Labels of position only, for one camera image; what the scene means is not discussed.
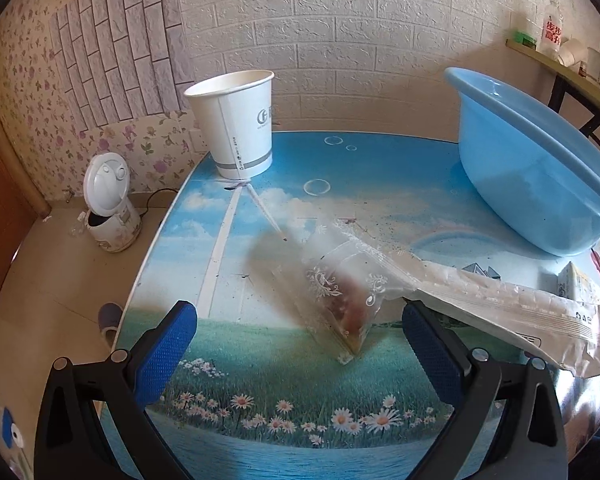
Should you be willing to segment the yellow folding side table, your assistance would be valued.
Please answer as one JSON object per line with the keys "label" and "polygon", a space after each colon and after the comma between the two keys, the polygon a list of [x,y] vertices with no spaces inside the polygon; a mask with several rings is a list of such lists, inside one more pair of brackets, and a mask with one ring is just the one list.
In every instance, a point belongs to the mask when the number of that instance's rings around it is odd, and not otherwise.
{"label": "yellow folding side table", "polygon": [[596,130],[600,128],[600,88],[569,68],[523,44],[518,44],[511,39],[506,39],[505,44],[509,49],[525,55],[527,58],[532,58],[555,76],[552,93],[547,104],[551,110],[558,113],[565,95],[569,94],[592,114],[580,131],[600,148],[600,138],[596,134]]}

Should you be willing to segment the white paper cup on table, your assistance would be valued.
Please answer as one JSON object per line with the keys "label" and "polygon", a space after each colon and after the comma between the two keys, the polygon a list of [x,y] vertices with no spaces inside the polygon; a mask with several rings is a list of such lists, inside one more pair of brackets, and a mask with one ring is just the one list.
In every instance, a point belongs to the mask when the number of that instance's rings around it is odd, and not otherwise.
{"label": "white paper cup on table", "polygon": [[245,181],[271,166],[274,77],[270,70],[241,70],[184,91],[221,177]]}

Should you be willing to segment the white electric rice cooker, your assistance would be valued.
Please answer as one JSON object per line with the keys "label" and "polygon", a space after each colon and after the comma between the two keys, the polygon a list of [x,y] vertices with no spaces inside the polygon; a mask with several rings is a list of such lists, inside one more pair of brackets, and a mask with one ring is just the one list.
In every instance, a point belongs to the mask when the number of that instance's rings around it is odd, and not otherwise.
{"label": "white electric rice cooker", "polygon": [[130,170],[114,152],[94,156],[83,179],[86,229],[105,252],[123,252],[140,235],[142,220],[129,199]]}

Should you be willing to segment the light blue plastic basin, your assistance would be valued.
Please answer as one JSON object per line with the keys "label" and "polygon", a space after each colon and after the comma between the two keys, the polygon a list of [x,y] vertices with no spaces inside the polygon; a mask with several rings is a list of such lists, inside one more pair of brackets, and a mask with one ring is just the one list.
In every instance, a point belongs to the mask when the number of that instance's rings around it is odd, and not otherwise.
{"label": "light blue plastic basin", "polygon": [[565,118],[491,76],[449,67],[460,96],[458,149],[469,181],[520,236],[549,254],[600,241],[600,151]]}

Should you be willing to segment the clear bottle red label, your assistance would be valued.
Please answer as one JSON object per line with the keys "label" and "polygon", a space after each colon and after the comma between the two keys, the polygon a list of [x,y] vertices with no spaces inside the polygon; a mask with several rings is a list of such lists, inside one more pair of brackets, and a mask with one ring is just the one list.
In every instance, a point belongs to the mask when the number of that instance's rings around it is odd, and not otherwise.
{"label": "clear bottle red label", "polygon": [[543,24],[538,42],[538,50],[542,55],[556,60],[562,43],[562,10],[558,0],[550,0],[543,12]]}

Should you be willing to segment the small green box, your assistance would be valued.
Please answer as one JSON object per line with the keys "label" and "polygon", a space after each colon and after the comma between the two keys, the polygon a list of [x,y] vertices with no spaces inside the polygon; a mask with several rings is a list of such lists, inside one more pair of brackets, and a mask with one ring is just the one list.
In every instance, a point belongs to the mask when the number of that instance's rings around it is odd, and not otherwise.
{"label": "small green box", "polygon": [[521,46],[524,46],[531,50],[536,49],[536,40],[532,36],[528,35],[526,32],[522,32],[521,30],[514,31],[513,40],[516,42],[516,44],[520,44]]}

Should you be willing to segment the upright paper cup on shelf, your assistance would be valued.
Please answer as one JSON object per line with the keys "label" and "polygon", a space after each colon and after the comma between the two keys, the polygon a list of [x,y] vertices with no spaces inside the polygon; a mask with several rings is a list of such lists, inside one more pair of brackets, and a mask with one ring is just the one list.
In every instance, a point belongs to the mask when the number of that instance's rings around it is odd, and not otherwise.
{"label": "upright paper cup on shelf", "polygon": [[600,52],[588,48],[588,57],[586,58],[586,79],[600,87]]}

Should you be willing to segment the long white paper wrapper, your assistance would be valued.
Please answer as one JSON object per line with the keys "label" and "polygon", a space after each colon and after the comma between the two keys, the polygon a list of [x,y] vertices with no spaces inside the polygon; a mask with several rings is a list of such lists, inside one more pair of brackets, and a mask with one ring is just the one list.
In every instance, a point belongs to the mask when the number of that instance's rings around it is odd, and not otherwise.
{"label": "long white paper wrapper", "polygon": [[398,252],[394,289],[581,378],[600,375],[600,306]]}

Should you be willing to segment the clear zip bag with food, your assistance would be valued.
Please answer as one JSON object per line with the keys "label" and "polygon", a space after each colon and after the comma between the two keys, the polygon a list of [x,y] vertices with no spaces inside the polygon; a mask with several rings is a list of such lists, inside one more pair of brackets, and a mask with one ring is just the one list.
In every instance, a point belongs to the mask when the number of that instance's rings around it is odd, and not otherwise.
{"label": "clear zip bag with food", "polygon": [[272,270],[315,342],[342,365],[354,360],[382,304],[417,280],[341,219],[317,222]]}

